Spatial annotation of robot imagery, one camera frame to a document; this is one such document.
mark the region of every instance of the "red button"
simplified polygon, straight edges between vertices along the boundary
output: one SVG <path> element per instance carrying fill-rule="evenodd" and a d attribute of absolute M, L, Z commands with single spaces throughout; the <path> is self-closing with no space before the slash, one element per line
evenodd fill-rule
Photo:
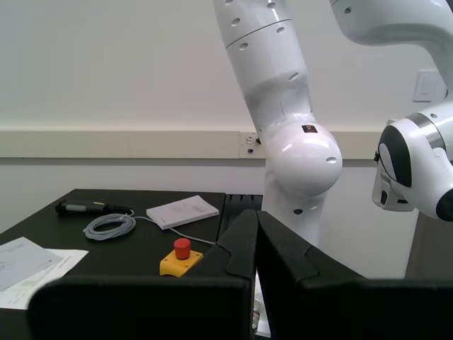
<path fill-rule="evenodd" d="M 190 240 L 177 239 L 174 245 L 178 260 L 187 260 L 190 257 Z"/>

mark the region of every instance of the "white wall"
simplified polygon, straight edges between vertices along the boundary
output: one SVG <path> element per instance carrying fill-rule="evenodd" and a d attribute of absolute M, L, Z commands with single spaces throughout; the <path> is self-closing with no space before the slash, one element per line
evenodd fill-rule
<path fill-rule="evenodd" d="M 328 0 L 288 0 L 312 102 L 332 130 L 379 131 L 412 103 L 419 47 L 362 47 Z M 0 3 L 0 130 L 251 130 L 210 0 Z M 0 160 L 0 230 L 73 188 L 262 193 L 249 161 Z M 371 202 L 370 163 L 347 163 L 323 214 L 322 248 L 366 276 L 402 277 L 416 214 Z"/>
<path fill-rule="evenodd" d="M 288 0 L 315 114 L 334 130 L 381 130 L 412 103 L 419 47 L 363 47 L 329 0 Z M 211 0 L 0 3 L 0 128 L 253 129 Z"/>
<path fill-rule="evenodd" d="M 402 278 L 416 213 L 375 207 L 374 175 L 372 161 L 346 161 L 323 211 L 321 248 L 362 275 Z M 74 188 L 262 194 L 263 184 L 264 161 L 3 159 L 0 232 Z"/>

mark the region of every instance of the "paper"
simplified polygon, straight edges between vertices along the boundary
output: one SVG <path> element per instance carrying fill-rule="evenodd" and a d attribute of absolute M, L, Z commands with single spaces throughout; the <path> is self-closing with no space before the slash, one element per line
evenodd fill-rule
<path fill-rule="evenodd" d="M 206 203 L 200 196 L 179 200 L 147 210 L 147 215 L 162 229 L 191 223 L 219 214 L 218 209 Z"/>
<path fill-rule="evenodd" d="M 0 291 L 29 278 L 61 258 L 21 237 L 0 246 Z"/>
<path fill-rule="evenodd" d="M 88 253 L 84 250 L 48 249 L 48 251 L 61 257 L 62 260 L 44 271 L 41 271 L 34 276 L 26 278 L 20 283 L 1 291 L 0 308 L 8 308 L 12 310 L 28 309 L 28 303 L 36 291 L 47 283 L 63 277 Z"/>

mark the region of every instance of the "gray cable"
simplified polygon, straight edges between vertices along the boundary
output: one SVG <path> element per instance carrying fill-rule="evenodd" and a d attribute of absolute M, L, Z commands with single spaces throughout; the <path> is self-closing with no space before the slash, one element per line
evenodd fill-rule
<path fill-rule="evenodd" d="M 142 217 L 142 216 L 134 217 L 134 211 L 131 210 L 130 215 L 110 214 L 110 215 L 98 217 L 93 222 L 91 222 L 89 225 L 86 226 L 86 228 L 84 229 L 84 233 L 85 233 L 86 237 L 88 237 L 89 239 L 94 239 L 96 241 L 105 241 L 107 239 L 114 239 L 115 237 L 126 235 L 128 232 L 131 232 L 135 228 L 135 225 L 137 224 L 137 220 L 145 220 L 145 221 L 154 223 L 154 221 L 148 217 Z M 121 225 L 114 229 L 106 230 L 104 232 L 96 231 L 96 228 L 99 228 L 101 225 L 108 225 L 110 223 L 121 223 Z M 197 239 L 196 237 L 190 237 L 190 236 L 181 234 L 180 232 L 177 232 L 173 228 L 170 228 L 170 230 L 172 232 L 175 232 L 179 236 L 185 237 L 186 239 L 191 239 L 193 241 L 211 244 L 212 246 L 215 245 L 215 242 L 206 241 L 204 239 Z"/>

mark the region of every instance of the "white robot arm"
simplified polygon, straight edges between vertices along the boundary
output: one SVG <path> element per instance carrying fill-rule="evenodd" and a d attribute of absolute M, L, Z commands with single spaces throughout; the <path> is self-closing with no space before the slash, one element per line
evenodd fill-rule
<path fill-rule="evenodd" d="M 450 93 L 444 103 L 382 133 L 373 201 L 453 222 L 453 0 L 331 0 L 342 32 L 362 45 L 415 44 L 432 56 Z"/>
<path fill-rule="evenodd" d="M 214 0 L 214 7 L 267 156 L 263 209 L 318 246 L 323 202 L 343 160 L 311 112 L 290 11 L 284 0 Z"/>

